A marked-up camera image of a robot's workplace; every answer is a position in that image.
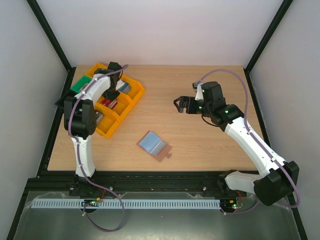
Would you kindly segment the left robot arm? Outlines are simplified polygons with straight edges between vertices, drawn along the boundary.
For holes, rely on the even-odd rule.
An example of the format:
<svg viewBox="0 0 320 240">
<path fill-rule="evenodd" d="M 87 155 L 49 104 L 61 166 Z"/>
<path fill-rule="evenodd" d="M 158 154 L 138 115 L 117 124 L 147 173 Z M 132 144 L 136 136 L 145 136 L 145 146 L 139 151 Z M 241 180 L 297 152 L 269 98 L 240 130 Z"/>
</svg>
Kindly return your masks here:
<svg viewBox="0 0 320 240">
<path fill-rule="evenodd" d="M 100 97 L 114 101 L 120 95 L 118 82 L 126 67 L 111 61 L 107 68 L 94 71 L 84 89 L 64 100 L 64 128 L 75 149 L 75 174 L 81 178 L 90 178 L 96 171 L 92 154 L 92 135 L 97 127 L 95 104 Z"/>
</svg>

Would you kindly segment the pink leather card holder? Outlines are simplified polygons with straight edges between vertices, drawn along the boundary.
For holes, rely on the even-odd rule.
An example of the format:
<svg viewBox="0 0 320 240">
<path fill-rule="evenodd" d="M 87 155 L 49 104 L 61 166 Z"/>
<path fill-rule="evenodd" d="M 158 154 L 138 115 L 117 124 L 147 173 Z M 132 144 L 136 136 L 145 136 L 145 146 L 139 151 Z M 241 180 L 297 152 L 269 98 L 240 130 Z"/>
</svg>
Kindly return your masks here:
<svg viewBox="0 0 320 240">
<path fill-rule="evenodd" d="M 171 150 L 173 147 L 150 130 L 143 135 L 136 145 L 158 162 L 172 156 Z"/>
</svg>

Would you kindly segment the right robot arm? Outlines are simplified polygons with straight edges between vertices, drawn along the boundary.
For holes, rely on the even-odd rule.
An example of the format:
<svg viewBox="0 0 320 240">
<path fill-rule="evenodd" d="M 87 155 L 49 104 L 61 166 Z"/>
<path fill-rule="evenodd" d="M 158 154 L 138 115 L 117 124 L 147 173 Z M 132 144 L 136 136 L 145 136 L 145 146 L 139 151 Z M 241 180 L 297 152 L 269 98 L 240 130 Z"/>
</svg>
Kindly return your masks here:
<svg viewBox="0 0 320 240">
<path fill-rule="evenodd" d="M 250 126 L 245 114 L 235 104 L 226 103 L 220 84 L 211 81 L 192 86 L 194 97 L 180 96 L 173 101 L 178 112 L 210 118 L 212 125 L 238 143 L 258 170 L 258 174 L 227 172 L 218 183 L 218 191 L 224 196 L 235 190 L 254 194 L 266 206 L 296 191 L 299 166 L 272 150 Z"/>
</svg>

